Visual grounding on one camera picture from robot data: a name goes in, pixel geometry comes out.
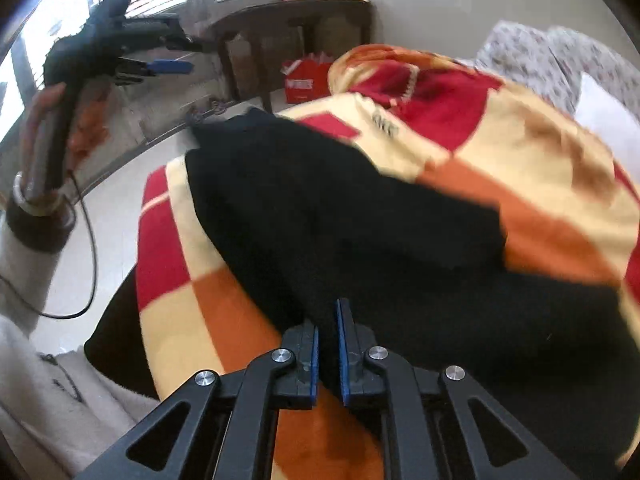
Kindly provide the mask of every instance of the hand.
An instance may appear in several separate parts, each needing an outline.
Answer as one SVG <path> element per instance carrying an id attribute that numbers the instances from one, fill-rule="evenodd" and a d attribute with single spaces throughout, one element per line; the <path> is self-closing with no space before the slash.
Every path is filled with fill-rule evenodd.
<path id="1" fill-rule="evenodd" d="M 104 126 L 107 98 L 110 88 L 103 86 L 92 92 L 89 99 L 79 104 L 79 117 L 67 142 L 67 167 L 76 170 L 91 153 L 102 144 L 109 133 Z M 45 88 L 38 92 L 31 102 L 26 120 L 20 130 L 20 158 L 23 171 L 31 167 L 33 149 L 38 137 L 40 124 L 48 113 L 55 110 L 65 92 L 65 84 Z"/>

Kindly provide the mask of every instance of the white pillow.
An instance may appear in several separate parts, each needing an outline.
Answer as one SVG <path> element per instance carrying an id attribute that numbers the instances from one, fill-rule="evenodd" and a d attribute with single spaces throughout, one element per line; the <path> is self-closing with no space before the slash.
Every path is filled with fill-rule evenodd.
<path id="1" fill-rule="evenodd" d="M 575 121 L 597 134 L 633 180 L 640 183 L 640 123 L 589 74 L 582 74 L 580 86 Z"/>

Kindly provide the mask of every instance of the black wristband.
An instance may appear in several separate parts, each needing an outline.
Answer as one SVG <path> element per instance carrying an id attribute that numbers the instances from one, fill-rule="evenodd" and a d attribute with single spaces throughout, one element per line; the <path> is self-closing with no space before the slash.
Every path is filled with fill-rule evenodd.
<path id="1" fill-rule="evenodd" d="M 76 210 L 66 197 L 47 216 L 34 216 L 16 202 L 12 193 L 6 208 L 6 222 L 26 247 L 41 253 L 59 253 L 76 225 Z"/>

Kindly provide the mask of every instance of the triangular cutout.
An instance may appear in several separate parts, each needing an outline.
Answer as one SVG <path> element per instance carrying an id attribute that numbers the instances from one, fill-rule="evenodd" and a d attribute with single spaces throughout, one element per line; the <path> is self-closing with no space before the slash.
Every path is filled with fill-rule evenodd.
<path id="1" fill-rule="evenodd" d="M 190 409 L 188 402 L 176 404 L 169 413 L 127 449 L 127 458 L 153 471 L 162 471 Z"/>
<path id="2" fill-rule="evenodd" d="M 492 466 L 501 467 L 527 455 L 527 448 L 524 444 L 498 420 L 484 403 L 473 398 L 469 399 L 468 404 Z"/>

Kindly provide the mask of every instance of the pillow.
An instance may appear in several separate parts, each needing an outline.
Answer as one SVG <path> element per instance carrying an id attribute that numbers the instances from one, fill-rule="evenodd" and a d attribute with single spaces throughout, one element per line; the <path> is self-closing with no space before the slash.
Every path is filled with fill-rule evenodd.
<path id="1" fill-rule="evenodd" d="M 640 123 L 587 73 L 582 74 L 574 119 L 597 134 L 633 180 L 640 182 Z"/>
<path id="2" fill-rule="evenodd" d="M 499 22 L 476 55 L 476 68 L 528 87 L 563 112 L 574 112 L 571 85 L 551 52 L 546 32 Z"/>
<path id="3" fill-rule="evenodd" d="M 640 119 L 640 72 L 635 66 L 608 46 L 570 28 L 552 27 L 546 37 L 575 100 L 580 75 L 586 72 Z"/>

